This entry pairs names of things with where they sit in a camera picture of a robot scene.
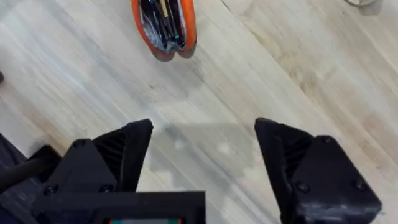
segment black plastic bracket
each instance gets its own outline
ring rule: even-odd
[[[259,118],[255,130],[283,224],[371,223],[381,202],[340,145]]]

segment bolt head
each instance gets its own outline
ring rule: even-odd
[[[44,189],[44,195],[45,196],[50,196],[55,194],[58,191],[58,186],[54,185],[54,186],[48,186]]]
[[[310,186],[302,181],[296,183],[296,188],[303,193],[308,193],[311,190]]]
[[[109,193],[113,191],[113,185],[107,184],[107,185],[102,185],[101,188],[99,189],[99,192],[103,193]]]

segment wood grain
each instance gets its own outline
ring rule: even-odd
[[[150,118],[139,190],[206,190],[208,223],[278,223],[252,127],[331,134],[398,215],[398,2],[195,1],[190,60],[157,61],[129,1],[0,1],[0,132],[65,153]]]

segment wooden surface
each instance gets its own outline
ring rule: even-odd
[[[139,190],[206,190],[208,223],[278,223],[258,116],[331,134],[398,215],[398,2],[199,0],[190,60],[158,62],[128,0],[1,0],[0,132],[61,153],[150,118]]]

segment orange case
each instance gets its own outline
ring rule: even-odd
[[[152,53],[154,55],[160,55],[161,57],[174,57],[174,52],[171,53],[163,53],[160,51],[157,47],[152,45],[148,37],[144,33],[144,28],[142,28],[141,24],[141,17],[140,17],[140,0],[131,0],[131,6],[132,6],[132,12],[134,14],[134,20],[136,21],[136,26],[141,34],[141,37],[144,39]],[[186,47],[183,51],[181,51],[181,54],[184,54],[185,52],[189,52],[192,50],[195,50],[195,45],[197,42],[197,28],[196,28],[196,23],[195,23],[195,11],[193,9],[193,0],[181,0],[181,7],[182,7],[182,12],[184,14],[184,19],[185,19],[185,28],[187,30],[186,36],[187,36],[187,43]]]

